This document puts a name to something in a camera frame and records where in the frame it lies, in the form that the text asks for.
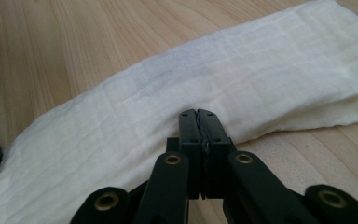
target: textured fabric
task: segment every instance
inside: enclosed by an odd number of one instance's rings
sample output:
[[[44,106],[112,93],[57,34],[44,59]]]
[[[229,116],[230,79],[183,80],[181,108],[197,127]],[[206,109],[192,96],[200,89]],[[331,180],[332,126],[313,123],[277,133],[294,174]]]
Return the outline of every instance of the textured fabric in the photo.
[[[0,223],[67,223],[94,190],[145,181],[177,116],[234,142],[358,121],[358,17],[312,1],[137,63],[37,119],[0,170]]]

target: wooden floor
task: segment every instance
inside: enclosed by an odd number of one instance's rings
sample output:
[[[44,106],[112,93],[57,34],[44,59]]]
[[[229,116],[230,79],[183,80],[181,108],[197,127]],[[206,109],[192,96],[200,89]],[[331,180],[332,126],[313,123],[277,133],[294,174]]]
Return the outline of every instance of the wooden floor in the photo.
[[[0,0],[0,144],[8,148],[38,116],[142,59],[303,2]],[[338,2],[358,14],[358,0]],[[337,160],[358,180],[358,124],[273,133],[239,147],[260,145],[291,147],[328,183],[358,196],[321,162],[321,155]],[[312,147],[324,151],[318,156]],[[276,169],[283,183],[297,186]],[[190,223],[225,223],[221,202],[192,202]]]

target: folded fabric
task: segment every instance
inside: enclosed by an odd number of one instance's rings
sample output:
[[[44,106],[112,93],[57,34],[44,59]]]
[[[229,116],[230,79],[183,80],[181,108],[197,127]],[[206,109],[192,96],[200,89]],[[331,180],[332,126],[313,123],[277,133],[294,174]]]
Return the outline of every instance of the folded fabric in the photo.
[[[216,113],[236,143],[358,121],[358,17],[312,1],[137,63],[37,119],[7,150],[0,223],[68,223],[88,195],[145,181],[177,116]]]

